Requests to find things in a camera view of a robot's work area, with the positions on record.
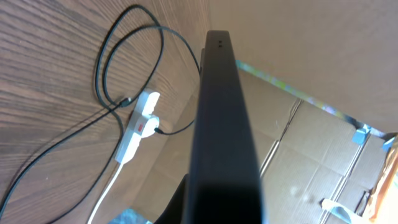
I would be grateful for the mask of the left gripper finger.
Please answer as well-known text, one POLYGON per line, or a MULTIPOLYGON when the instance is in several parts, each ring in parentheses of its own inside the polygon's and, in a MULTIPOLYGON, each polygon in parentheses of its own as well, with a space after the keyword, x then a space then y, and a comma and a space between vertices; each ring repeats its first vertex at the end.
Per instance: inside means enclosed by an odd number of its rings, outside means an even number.
POLYGON ((189 180, 189 174, 185 174, 174 192, 165 210, 154 224, 181 224, 183 216, 183 205, 185 188, 189 180))

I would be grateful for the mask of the Samsung Galaxy smartphone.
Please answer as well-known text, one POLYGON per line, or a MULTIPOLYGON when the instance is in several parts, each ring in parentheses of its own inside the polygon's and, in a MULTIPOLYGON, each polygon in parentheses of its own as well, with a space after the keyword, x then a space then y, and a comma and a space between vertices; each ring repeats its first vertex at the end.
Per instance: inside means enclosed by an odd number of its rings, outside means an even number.
POLYGON ((229 33, 202 58, 183 223, 264 223, 259 166, 229 33))

